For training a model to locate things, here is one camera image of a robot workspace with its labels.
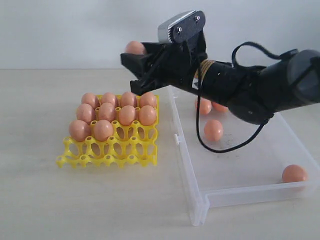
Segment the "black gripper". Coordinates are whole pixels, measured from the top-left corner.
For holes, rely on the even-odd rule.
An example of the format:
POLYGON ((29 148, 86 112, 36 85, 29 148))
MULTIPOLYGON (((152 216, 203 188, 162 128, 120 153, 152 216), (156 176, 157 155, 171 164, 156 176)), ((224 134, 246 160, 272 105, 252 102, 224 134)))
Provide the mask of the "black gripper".
POLYGON ((196 93, 192 88, 194 75, 200 63, 208 58, 203 31, 182 43, 143 42, 142 44, 147 54, 120 54, 121 64, 136 78, 129 82, 132 93, 142 96, 168 85, 196 93))

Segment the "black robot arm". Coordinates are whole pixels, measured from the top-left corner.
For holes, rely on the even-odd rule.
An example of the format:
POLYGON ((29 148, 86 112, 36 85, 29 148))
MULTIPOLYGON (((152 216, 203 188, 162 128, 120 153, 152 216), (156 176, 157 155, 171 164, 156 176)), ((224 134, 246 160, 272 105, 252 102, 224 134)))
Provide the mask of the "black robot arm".
POLYGON ((242 66, 209 60, 203 32, 180 43, 145 42, 145 54, 122 53, 121 64, 136 79, 136 95, 171 85, 227 107, 237 118, 255 125, 275 113, 320 101, 320 54, 316 50, 290 50, 281 55, 248 41, 276 63, 242 66))

